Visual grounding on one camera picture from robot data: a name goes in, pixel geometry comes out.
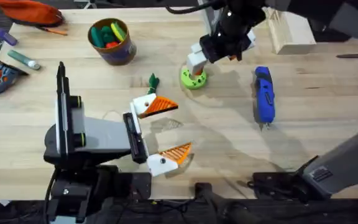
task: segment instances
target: marker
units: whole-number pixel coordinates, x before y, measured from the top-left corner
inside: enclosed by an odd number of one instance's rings
[[[5,40],[5,42],[7,42],[11,46],[15,46],[18,42],[16,38],[14,38],[11,34],[8,34],[2,28],[0,28],[0,38],[2,40]]]
[[[32,68],[34,70],[38,70],[41,68],[41,66],[35,61],[32,60],[18,52],[16,52],[15,50],[10,50],[7,53],[10,57],[12,57],[13,59],[23,63],[24,65],[28,66],[29,68]]]

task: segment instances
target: green marker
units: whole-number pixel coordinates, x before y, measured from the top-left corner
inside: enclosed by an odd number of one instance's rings
[[[18,62],[23,63],[24,65],[28,66],[29,68],[32,68],[34,70],[38,70],[41,68],[41,65],[39,65],[35,60],[32,60],[19,52],[16,52],[15,50],[10,50],[7,53],[11,58],[17,60]]]

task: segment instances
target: blue box cutter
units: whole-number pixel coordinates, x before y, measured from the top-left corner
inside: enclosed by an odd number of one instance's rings
[[[259,122],[266,124],[266,127],[269,128],[270,123],[273,122],[275,117],[272,76],[270,75],[269,68],[267,67],[257,67],[255,74],[255,89],[257,92],[256,99]]]

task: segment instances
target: green ring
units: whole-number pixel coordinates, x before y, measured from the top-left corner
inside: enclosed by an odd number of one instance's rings
[[[190,90],[196,90],[199,89],[201,87],[203,87],[206,83],[206,73],[203,70],[203,72],[201,72],[201,75],[197,76],[197,79],[192,80],[190,78],[190,72],[189,70],[184,67],[182,68],[181,72],[180,72],[180,80],[182,82],[182,84]]]

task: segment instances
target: wooden block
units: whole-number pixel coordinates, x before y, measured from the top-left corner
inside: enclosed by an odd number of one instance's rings
[[[307,54],[316,45],[307,19],[290,12],[267,10],[276,54]]]

